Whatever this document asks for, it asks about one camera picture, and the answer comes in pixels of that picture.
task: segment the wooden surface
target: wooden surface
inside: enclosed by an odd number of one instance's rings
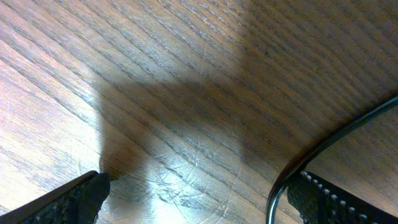
[[[264,223],[294,155],[397,93],[397,3],[0,1],[0,213],[98,170],[100,223]],[[310,170],[398,216],[397,115]]]

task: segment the wooden table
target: wooden table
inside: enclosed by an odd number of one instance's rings
[[[397,9],[2,0],[0,214],[98,170],[99,223],[264,223],[291,158],[397,93]],[[397,115],[310,168],[398,216]]]

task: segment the curved black cable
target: curved black cable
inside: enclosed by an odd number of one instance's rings
[[[296,156],[292,161],[287,164],[283,171],[279,174],[274,186],[271,188],[269,193],[267,210],[266,210],[266,224],[274,224],[275,211],[278,205],[280,196],[283,194],[284,190],[289,183],[290,178],[304,170],[304,168],[310,163],[315,157],[317,157],[321,152],[323,152],[327,147],[331,146],[337,140],[346,136],[351,131],[364,125],[368,121],[372,120],[376,116],[386,112],[387,110],[398,105],[398,96],[387,100],[385,103],[379,105],[373,110],[365,113],[362,116],[357,117],[352,122],[338,129],[337,131],[331,133],[326,139],[321,141],[313,149],[305,151],[302,154]]]

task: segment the scratched wood surface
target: scratched wood surface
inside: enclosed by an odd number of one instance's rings
[[[1,0],[0,214],[98,170],[99,223],[264,223],[294,155],[397,92],[397,45],[397,1]],[[398,216],[397,115],[309,169]]]

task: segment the black cord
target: black cord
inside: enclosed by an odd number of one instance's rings
[[[352,122],[338,129],[337,131],[331,133],[326,139],[321,141],[317,146],[313,149],[308,150],[298,156],[296,156],[292,161],[287,164],[287,166],[283,169],[283,171],[279,174],[277,180],[274,183],[274,186],[271,188],[269,193],[268,202],[267,202],[267,210],[266,210],[266,224],[274,224],[275,220],[275,211],[278,206],[278,201],[280,196],[283,194],[286,189],[290,178],[302,170],[310,163],[314,158],[316,158],[321,152],[323,152],[326,148],[331,146],[333,143],[337,142],[337,140],[346,136],[348,133],[357,129],[358,127],[364,125],[368,121],[377,117],[378,115],[386,112],[387,110],[398,105],[398,96],[391,98],[385,103],[379,105],[374,108],[370,112],[359,116],[354,119]]]

